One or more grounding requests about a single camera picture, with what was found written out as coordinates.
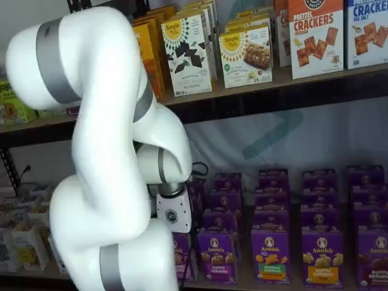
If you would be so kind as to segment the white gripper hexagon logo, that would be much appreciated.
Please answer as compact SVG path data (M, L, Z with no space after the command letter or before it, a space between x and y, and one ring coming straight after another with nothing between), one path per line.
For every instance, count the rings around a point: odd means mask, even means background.
M187 189L172 195L157 194L156 213L171 232L189 233L192 228L192 210Z

